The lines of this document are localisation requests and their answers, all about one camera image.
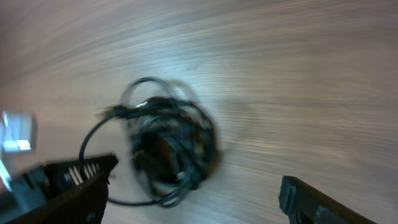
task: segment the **brown wooden surface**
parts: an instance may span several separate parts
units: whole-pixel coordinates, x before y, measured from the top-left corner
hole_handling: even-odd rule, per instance
[[[0,3],[0,105],[39,121],[19,169],[77,156],[92,112],[140,77],[190,86],[218,125],[223,157],[200,190],[171,210],[108,205],[103,223],[287,223],[283,175],[396,223],[396,1]],[[144,85],[135,102],[153,92]],[[145,199],[119,130],[107,125],[88,153],[121,158],[113,197]]]

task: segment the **wooden surface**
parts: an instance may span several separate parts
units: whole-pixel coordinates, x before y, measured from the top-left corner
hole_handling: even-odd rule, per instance
[[[0,105],[39,121],[37,151],[18,169],[77,156],[92,113],[140,77],[189,86],[217,123],[223,157],[200,190],[171,210],[108,205],[103,223],[288,223],[283,175],[396,223],[396,1],[0,3]],[[113,197],[145,199],[119,131],[107,125],[88,153],[121,158]]]

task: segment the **bundle of black cable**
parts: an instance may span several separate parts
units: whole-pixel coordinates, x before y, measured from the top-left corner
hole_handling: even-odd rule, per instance
[[[138,106],[129,107],[132,92],[143,82],[159,84],[169,97],[155,96]],[[131,142],[133,169],[136,174],[145,175],[147,185],[142,186],[152,200],[122,202],[109,198],[109,202],[126,206],[157,204],[171,208],[178,205],[189,191],[197,189],[207,177],[216,152],[213,123],[192,101],[176,98],[166,82],[148,77],[131,83],[122,95],[121,104],[109,107],[103,120],[87,134],[80,148],[82,164],[92,135],[113,118],[123,120]]]

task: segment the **black object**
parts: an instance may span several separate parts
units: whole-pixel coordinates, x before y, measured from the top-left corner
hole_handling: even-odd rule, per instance
[[[101,223],[114,155],[54,162],[14,178],[0,195],[0,223]],[[79,169],[88,177],[82,180]]]
[[[296,177],[283,176],[279,208],[291,224],[374,223]]]
[[[160,85],[168,97],[155,96],[137,107],[128,106],[131,93],[144,82]],[[109,198],[109,202],[171,208],[208,176],[216,154],[213,123],[192,101],[176,98],[166,82],[149,77],[131,83],[122,95],[121,104],[108,107],[103,116],[84,139],[79,159],[84,159],[88,141],[104,123],[113,118],[121,119],[131,144],[134,172],[146,178],[146,186],[139,182],[152,198],[148,202]]]

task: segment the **wire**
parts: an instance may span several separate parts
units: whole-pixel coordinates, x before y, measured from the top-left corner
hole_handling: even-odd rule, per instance
[[[154,82],[169,97],[155,96],[137,107],[129,107],[135,88],[144,82]],[[158,78],[141,78],[132,82],[121,97],[121,104],[109,107],[104,118],[94,126],[81,144],[80,174],[84,173],[86,146],[97,130],[111,119],[121,119],[131,145],[133,170],[138,177],[146,176],[142,188],[152,198],[148,202],[123,202],[108,198],[108,202],[123,206],[178,205],[191,190],[199,187],[215,157],[214,127],[208,115],[191,101],[175,97],[171,87]]]

